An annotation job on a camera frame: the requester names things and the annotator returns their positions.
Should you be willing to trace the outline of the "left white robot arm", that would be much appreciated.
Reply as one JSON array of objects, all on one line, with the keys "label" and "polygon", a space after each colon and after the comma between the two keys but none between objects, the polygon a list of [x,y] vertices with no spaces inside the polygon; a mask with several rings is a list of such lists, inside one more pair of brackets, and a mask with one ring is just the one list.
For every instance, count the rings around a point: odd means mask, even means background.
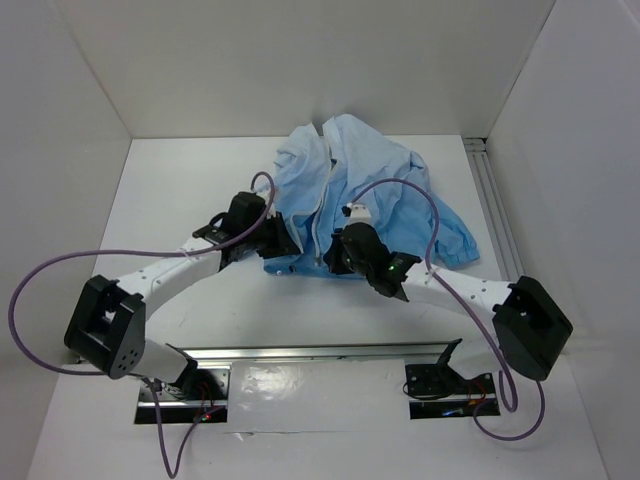
[{"label": "left white robot arm", "polygon": [[195,230],[179,250],[142,269],[84,285],[64,344],[112,380],[127,375],[161,383],[176,399],[212,378],[184,350],[146,335],[146,324],[165,303],[251,253],[263,259],[294,255],[283,215],[250,192],[236,194],[228,211]]}]

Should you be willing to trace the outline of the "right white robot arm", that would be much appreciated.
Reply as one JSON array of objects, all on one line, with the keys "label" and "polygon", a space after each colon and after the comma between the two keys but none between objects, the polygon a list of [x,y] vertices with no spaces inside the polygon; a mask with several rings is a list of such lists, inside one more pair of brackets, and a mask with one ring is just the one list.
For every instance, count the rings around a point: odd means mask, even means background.
[{"label": "right white robot arm", "polygon": [[470,307],[506,364],[544,381],[573,333],[573,325],[543,285],[528,276],[490,281],[428,266],[415,255],[391,252],[374,228],[354,223],[332,234],[323,257],[329,272],[359,274],[379,294],[464,314]]}]

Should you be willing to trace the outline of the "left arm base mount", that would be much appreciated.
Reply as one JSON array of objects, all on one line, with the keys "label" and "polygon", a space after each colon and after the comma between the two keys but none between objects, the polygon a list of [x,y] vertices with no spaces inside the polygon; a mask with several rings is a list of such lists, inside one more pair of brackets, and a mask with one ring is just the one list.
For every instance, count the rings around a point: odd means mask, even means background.
[{"label": "left arm base mount", "polygon": [[134,423],[156,425],[156,405],[160,420],[168,425],[187,425],[198,420],[202,424],[228,421],[230,366],[198,368],[186,389],[155,378],[140,382]]}]

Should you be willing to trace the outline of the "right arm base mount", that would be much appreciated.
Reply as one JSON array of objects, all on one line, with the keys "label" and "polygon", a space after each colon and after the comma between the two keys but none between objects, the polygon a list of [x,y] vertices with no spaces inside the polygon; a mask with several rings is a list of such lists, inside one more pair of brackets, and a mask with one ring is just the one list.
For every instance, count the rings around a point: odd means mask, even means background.
[{"label": "right arm base mount", "polygon": [[449,366],[452,353],[461,342],[458,339],[449,343],[434,363],[405,366],[402,391],[408,398],[411,420],[472,417],[477,407],[480,416],[500,415],[491,374],[467,380]]}]

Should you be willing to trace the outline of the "light blue zip jacket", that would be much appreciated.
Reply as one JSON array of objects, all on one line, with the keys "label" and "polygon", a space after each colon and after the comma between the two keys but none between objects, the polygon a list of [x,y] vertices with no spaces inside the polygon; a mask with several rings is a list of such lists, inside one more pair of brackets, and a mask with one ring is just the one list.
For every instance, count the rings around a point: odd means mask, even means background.
[{"label": "light blue zip jacket", "polygon": [[431,188],[422,157],[350,114],[320,129],[297,127],[274,160],[275,209],[299,253],[267,259],[266,273],[326,277],[331,235],[346,224],[352,200],[365,205],[391,251],[439,261],[449,269],[477,261],[476,240]]}]

